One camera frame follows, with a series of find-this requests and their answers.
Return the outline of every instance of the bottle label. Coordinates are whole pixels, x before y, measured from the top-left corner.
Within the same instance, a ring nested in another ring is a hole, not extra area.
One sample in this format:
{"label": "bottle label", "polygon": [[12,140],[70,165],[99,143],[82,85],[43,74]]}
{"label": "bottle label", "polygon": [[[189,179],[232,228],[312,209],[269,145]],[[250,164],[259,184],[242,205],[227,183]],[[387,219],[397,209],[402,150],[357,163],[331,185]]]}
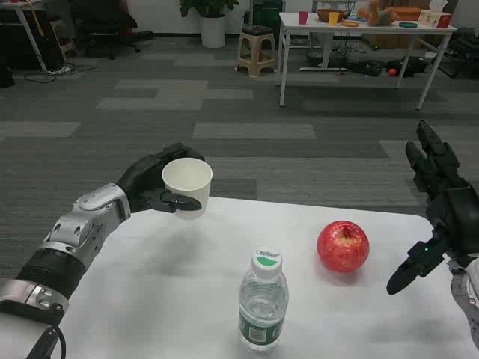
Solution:
{"label": "bottle label", "polygon": [[258,327],[248,322],[244,315],[239,313],[239,329],[241,334],[257,346],[267,346],[279,338],[283,328],[284,319],[271,327]]}

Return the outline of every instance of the orange box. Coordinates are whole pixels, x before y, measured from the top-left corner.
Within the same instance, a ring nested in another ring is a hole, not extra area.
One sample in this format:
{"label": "orange box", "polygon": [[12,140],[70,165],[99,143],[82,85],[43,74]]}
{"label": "orange box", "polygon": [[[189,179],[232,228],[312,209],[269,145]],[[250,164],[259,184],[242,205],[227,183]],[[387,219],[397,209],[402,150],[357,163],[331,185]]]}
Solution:
{"label": "orange box", "polygon": [[399,16],[399,21],[418,21],[422,9],[414,6],[393,7],[394,12]]}

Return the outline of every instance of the paper cup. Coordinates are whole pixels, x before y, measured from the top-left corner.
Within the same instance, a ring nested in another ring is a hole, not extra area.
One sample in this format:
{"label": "paper cup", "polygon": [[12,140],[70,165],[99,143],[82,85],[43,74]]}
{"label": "paper cup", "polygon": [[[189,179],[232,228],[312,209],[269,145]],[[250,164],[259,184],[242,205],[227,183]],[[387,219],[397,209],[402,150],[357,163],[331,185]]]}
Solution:
{"label": "paper cup", "polygon": [[338,19],[339,19],[339,13],[329,13],[329,24],[331,26],[336,26],[336,24],[338,23]]}
{"label": "paper cup", "polygon": [[309,16],[309,12],[300,11],[299,12],[299,24],[300,25],[306,25],[306,23],[308,22],[308,16]]}
{"label": "paper cup", "polygon": [[174,160],[163,168],[162,178],[166,189],[192,197],[201,203],[199,211],[176,211],[178,217],[195,219],[204,214],[213,178],[213,170],[205,161],[192,158]]}

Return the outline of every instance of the carpet floor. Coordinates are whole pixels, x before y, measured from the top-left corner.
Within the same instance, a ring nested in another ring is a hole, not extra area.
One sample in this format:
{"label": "carpet floor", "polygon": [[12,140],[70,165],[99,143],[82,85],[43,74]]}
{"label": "carpet floor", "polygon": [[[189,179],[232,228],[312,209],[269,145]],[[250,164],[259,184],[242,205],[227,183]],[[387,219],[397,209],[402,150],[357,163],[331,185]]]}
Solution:
{"label": "carpet floor", "polygon": [[273,73],[234,71],[236,47],[158,38],[115,61],[75,59],[95,70],[47,85],[19,73],[0,90],[0,277],[16,275],[76,198],[176,141],[207,157],[213,196],[423,215],[404,145],[425,119],[479,185],[477,81],[438,72],[416,111],[425,74],[396,90],[385,73],[300,73],[305,50],[294,49],[280,108]]}

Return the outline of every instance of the robotic arm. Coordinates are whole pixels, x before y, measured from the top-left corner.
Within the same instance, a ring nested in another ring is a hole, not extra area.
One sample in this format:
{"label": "robotic arm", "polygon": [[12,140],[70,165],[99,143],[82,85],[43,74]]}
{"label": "robotic arm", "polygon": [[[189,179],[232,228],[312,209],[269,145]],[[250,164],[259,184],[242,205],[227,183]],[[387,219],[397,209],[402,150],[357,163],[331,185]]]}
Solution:
{"label": "robotic arm", "polygon": [[171,193],[162,182],[163,168],[183,157],[204,161],[200,153],[174,144],[140,159],[118,183],[81,196],[71,212],[58,219],[18,276],[0,286],[2,358],[49,359],[58,339],[65,358],[66,344],[58,325],[70,296],[106,238],[132,213],[201,209],[197,200]]}
{"label": "robotic arm", "polygon": [[418,137],[427,157],[412,143],[407,158],[416,175],[419,191],[428,194],[427,218],[433,237],[418,242],[387,285],[390,295],[406,288],[418,275],[426,277],[443,260],[451,260],[451,291],[466,315],[474,344],[479,349],[479,199],[476,191],[457,173],[459,161],[448,143],[443,143],[425,122],[418,125]]}

